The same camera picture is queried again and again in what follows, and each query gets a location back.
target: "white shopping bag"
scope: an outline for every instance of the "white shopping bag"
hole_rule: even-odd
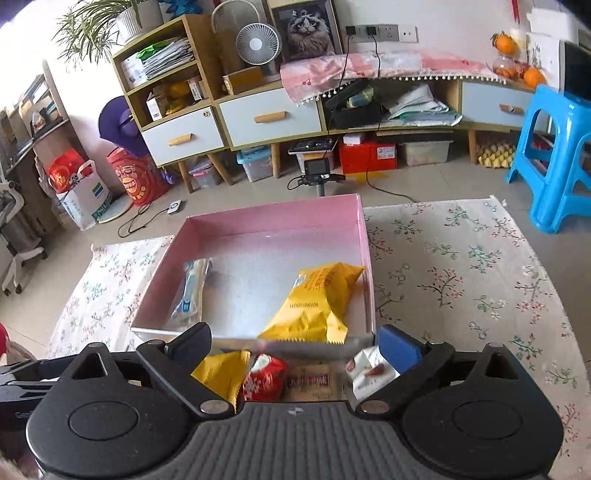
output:
[[[86,177],[82,170],[91,166],[92,172]],[[96,221],[111,205],[112,196],[98,176],[95,162],[89,160],[78,169],[79,181],[70,190],[58,193],[57,198],[80,230],[96,225]]]

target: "power cord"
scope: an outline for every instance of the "power cord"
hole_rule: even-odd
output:
[[[129,237],[132,233],[137,232],[138,230],[141,230],[142,228],[146,228],[150,222],[152,220],[154,220],[158,215],[160,215],[161,213],[167,212],[168,211],[168,207],[166,207],[164,210],[160,210],[158,213],[156,213],[150,220],[148,220],[147,222],[145,222],[143,225],[133,229],[134,227],[134,222],[143,214],[145,214],[150,207],[152,206],[152,203],[148,203],[147,205],[142,205],[139,209],[138,209],[138,213],[136,213],[130,220],[127,220],[123,225],[121,225],[118,229],[117,229],[117,235],[119,235],[119,238],[127,238]],[[126,232],[124,231],[123,234],[121,234],[121,229],[123,227],[125,227],[127,225],[126,228]]]
[[[347,53],[345,55],[345,65],[343,65],[343,71],[340,74],[340,80],[339,80],[339,85],[337,87],[337,94],[336,94],[336,102],[335,102],[335,107],[332,109],[332,111],[330,112],[330,117],[329,117],[329,122],[326,125],[326,139],[324,141],[324,143],[326,144],[326,150],[324,151],[324,153],[322,154],[322,158],[326,158],[326,154],[329,152],[329,139],[330,139],[330,126],[332,124],[332,117],[333,114],[337,108],[337,105],[339,104],[339,98],[340,98],[340,87],[341,85],[343,85],[343,79],[345,78],[345,71],[347,69],[347,61],[349,60],[349,43],[351,41],[351,35],[347,35]],[[299,180],[304,178],[304,175],[299,175],[297,177],[293,177],[289,182],[287,182],[287,190],[295,190],[297,187],[300,187],[301,185],[296,185],[293,188],[290,188],[291,182],[294,180]]]
[[[375,37],[373,35],[371,35],[371,38],[374,41],[374,44],[375,44],[375,55],[378,58],[378,78],[377,79],[379,80],[379,74],[381,73],[381,69],[382,69],[382,60],[380,59],[379,53],[378,53],[378,41],[375,39]],[[380,115],[380,117],[379,117],[378,128],[375,131],[376,137],[378,136],[379,128],[381,127],[381,125],[382,125],[382,115]],[[369,163],[370,163],[370,161],[371,161],[371,157],[368,159],[368,168],[367,168],[367,170],[365,170],[365,183],[367,183],[370,188],[373,188],[374,190],[377,190],[378,192],[388,193],[388,194],[394,195],[396,197],[406,198],[406,199],[410,200],[411,203],[417,203],[417,201],[415,199],[413,199],[409,195],[406,195],[405,193],[389,192],[388,190],[384,190],[384,189],[381,189],[379,187],[376,187],[375,185],[372,185],[369,182]]]

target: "wooden table leg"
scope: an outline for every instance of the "wooden table leg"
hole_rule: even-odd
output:
[[[470,161],[476,165],[478,158],[476,157],[476,130],[468,130],[468,152],[470,152]]]
[[[215,153],[208,153],[207,154],[207,157],[209,158],[209,161],[215,167],[215,169],[217,170],[217,172],[222,176],[222,178],[224,179],[224,181],[230,187],[232,185],[234,185],[234,179],[228,173],[228,171],[226,170],[226,167],[223,166],[223,163],[218,159],[217,155]]]
[[[181,176],[183,177],[183,182],[187,187],[187,191],[193,193],[193,178],[189,175],[189,170],[184,160],[178,162],[178,169],[181,171]]]
[[[279,148],[281,143],[271,144],[271,163],[273,165],[273,176],[278,179],[281,177],[281,157],[279,155]]]

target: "white snack package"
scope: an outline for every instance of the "white snack package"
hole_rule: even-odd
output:
[[[353,394],[363,401],[399,377],[398,371],[379,352],[377,345],[364,348],[345,366],[353,381]]]
[[[196,258],[185,265],[183,296],[167,322],[169,327],[188,329],[201,321],[203,286],[212,267],[213,258]]]

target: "green plant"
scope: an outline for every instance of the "green plant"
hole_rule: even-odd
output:
[[[53,39],[61,47],[60,59],[74,69],[86,59],[99,63],[111,57],[119,33],[115,28],[117,16],[133,8],[139,20],[138,3],[144,0],[79,0],[59,18]]]

